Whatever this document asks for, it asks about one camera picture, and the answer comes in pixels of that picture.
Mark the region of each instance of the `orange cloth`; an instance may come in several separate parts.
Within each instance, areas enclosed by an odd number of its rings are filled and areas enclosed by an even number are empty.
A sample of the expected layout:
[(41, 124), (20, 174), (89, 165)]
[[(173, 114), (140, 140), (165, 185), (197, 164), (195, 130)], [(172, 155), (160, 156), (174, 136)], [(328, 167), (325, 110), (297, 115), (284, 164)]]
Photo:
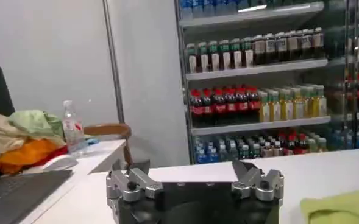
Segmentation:
[(21, 148), (0, 155), (0, 170), (4, 174), (16, 174), (23, 166), (44, 159), (56, 149), (57, 146), (46, 139), (28, 140)]

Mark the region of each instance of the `white wall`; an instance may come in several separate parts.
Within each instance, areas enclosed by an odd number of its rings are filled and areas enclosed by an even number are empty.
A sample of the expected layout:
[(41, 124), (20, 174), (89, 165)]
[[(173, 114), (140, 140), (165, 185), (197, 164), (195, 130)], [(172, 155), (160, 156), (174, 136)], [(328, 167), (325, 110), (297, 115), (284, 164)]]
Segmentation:
[(117, 122), (102, 2), (0, 0), (0, 67), (17, 110)]
[(174, 1), (110, 0), (131, 148), (153, 166), (189, 163)]

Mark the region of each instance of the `laptop keyboard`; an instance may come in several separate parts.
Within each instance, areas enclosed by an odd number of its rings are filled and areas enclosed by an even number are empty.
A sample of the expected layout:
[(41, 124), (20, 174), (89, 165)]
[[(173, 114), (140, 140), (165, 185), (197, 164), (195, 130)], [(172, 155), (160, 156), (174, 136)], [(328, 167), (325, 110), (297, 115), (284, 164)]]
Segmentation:
[(31, 177), (34, 177), (34, 175), (0, 178), (0, 199), (25, 184)]

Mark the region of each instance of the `wooden chair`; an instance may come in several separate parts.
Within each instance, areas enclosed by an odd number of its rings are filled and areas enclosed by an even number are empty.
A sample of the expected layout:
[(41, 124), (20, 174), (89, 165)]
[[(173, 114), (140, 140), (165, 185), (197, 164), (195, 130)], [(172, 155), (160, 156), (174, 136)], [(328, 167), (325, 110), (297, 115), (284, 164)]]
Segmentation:
[(101, 124), (94, 126), (87, 126), (84, 128), (86, 135), (102, 136), (102, 135), (120, 135), (126, 140), (124, 147), (124, 159), (128, 166), (133, 164), (132, 156), (130, 154), (128, 139), (132, 135), (132, 130), (127, 124)]

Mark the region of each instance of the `white table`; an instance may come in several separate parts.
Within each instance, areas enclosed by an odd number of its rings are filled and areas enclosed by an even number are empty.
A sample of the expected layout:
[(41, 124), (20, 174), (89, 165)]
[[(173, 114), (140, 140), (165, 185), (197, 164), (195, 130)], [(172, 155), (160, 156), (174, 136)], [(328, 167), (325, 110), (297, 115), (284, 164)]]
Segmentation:
[(125, 140), (103, 141), (88, 147), (89, 153), (78, 158), (78, 164), (70, 169), (72, 176), (56, 189), (45, 201), (38, 205), (25, 219), (22, 224), (31, 224), (43, 215), (50, 207), (56, 204), (78, 182), (85, 180), (87, 175), (95, 172), (109, 171), (112, 164), (123, 156)]
[[(322, 198), (359, 189), (359, 150), (256, 159), (265, 172), (285, 175), (284, 205), (280, 223), (304, 223), (299, 203), (303, 198)], [(105, 176), (87, 176), (35, 223), (114, 223), (106, 205)], [(231, 163), (151, 169), (157, 181), (236, 181)]]

